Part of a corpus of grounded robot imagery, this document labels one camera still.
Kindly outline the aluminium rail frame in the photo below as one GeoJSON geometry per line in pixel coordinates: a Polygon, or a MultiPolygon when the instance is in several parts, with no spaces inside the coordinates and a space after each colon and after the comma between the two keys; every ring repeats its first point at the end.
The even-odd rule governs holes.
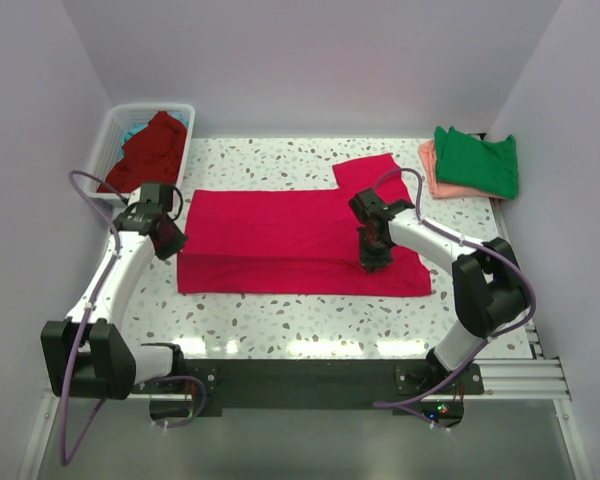
{"type": "MultiPolygon", "coordinates": [[[[179,295],[174,268],[147,269],[124,336],[176,340],[196,360],[321,359],[379,365],[422,358],[451,325],[450,277],[434,269],[420,298],[294,294],[179,295]]],[[[148,396],[95,410],[75,400],[69,431],[85,432],[59,461],[60,408],[46,393],[24,479],[588,479],[562,365],[545,358],[533,326],[479,357],[485,391],[467,396],[450,432],[370,401],[345,409],[230,408],[189,425],[151,422],[148,396]]]]}

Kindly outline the folded peach t-shirt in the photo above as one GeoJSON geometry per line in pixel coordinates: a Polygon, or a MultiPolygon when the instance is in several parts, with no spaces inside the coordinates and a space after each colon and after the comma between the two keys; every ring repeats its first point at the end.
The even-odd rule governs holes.
{"type": "Polygon", "coordinates": [[[428,190],[433,198],[451,199],[461,197],[482,197],[500,199],[500,196],[492,193],[439,181],[435,173],[437,154],[434,140],[428,140],[421,144],[418,147],[418,153],[426,174],[428,190]]]}

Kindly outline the light blue t-shirt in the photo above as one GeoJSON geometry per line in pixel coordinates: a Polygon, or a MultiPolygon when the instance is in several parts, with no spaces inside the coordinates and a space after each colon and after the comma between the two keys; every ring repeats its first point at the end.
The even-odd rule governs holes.
{"type": "Polygon", "coordinates": [[[182,117],[155,115],[148,122],[139,123],[123,135],[123,143],[139,135],[141,141],[161,146],[172,146],[186,133],[189,122],[182,117]]]}

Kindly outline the folded green t-shirt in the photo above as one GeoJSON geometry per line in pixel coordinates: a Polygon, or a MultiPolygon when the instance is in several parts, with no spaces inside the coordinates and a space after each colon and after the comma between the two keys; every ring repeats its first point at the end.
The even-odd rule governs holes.
{"type": "Polygon", "coordinates": [[[436,179],[480,190],[492,196],[515,199],[519,193],[517,144],[513,135],[490,142],[454,127],[434,130],[436,179]]]}

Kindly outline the dark red t-shirt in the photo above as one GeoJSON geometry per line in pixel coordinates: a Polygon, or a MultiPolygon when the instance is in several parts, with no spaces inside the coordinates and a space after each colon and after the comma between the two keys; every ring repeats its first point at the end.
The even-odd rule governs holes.
{"type": "MultiPolygon", "coordinates": [[[[171,116],[166,111],[159,111],[155,115],[171,116]]],[[[139,135],[134,136],[123,143],[122,159],[109,171],[105,181],[120,193],[131,193],[146,182],[175,184],[186,139],[187,130],[172,146],[151,144],[141,141],[139,135]]]]}

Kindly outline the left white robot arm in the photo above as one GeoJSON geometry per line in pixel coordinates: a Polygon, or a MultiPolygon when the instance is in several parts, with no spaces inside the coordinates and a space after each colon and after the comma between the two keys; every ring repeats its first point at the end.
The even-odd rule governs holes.
{"type": "Polygon", "coordinates": [[[41,331],[55,395],[123,400],[146,381],[165,392],[185,385],[187,368],[179,347],[147,343],[133,349],[120,332],[143,271],[185,246],[187,238],[176,224],[183,205],[176,186],[149,182],[110,220],[106,252],[94,277],[65,318],[47,322],[41,331]]]}

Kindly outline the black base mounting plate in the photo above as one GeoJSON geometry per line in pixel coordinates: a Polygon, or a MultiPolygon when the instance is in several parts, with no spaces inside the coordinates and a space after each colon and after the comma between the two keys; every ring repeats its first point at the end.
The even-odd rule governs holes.
{"type": "Polygon", "coordinates": [[[136,386],[150,398],[154,420],[184,419],[197,408],[219,417],[226,409],[370,410],[401,402],[438,383],[424,360],[220,360],[184,362],[176,379],[136,386]]]}

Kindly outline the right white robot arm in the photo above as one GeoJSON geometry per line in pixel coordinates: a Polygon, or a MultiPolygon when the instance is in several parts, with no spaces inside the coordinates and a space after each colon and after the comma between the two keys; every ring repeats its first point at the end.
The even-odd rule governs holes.
{"type": "Polygon", "coordinates": [[[451,276],[456,321],[415,377],[419,398],[449,392],[490,341],[533,317],[535,291],[506,240],[464,236],[426,218],[418,204],[387,203],[372,188],[356,194],[349,207],[360,223],[359,260],[365,271],[387,269],[397,258],[392,250],[402,248],[451,276]]]}

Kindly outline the white plastic laundry basket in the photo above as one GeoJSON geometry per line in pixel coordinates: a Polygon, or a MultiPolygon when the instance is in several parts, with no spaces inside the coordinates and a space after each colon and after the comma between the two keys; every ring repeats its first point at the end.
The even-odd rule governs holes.
{"type": "Polygon", "coordinates": [[[194,107],[133,103],[108,114],[81,180],[85,193],[120,208],[145,182],[180,187],[193,136],[194,107]]]}

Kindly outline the pink red t-shirt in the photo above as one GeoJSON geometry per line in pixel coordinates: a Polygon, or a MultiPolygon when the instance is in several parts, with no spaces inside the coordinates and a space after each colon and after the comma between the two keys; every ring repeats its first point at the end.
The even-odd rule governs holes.
{"type": "Polygon", "coordinates": [[[372,186],[386,202],[409,199],[398,176],[383,177],[397,167],[385,153],[335,165],[330,190],[196,190],[177,257],[179,293],[430,295],[430,272],[409,249],[393,249],[376,273],[359,261],[348,202],[372,186]]]}

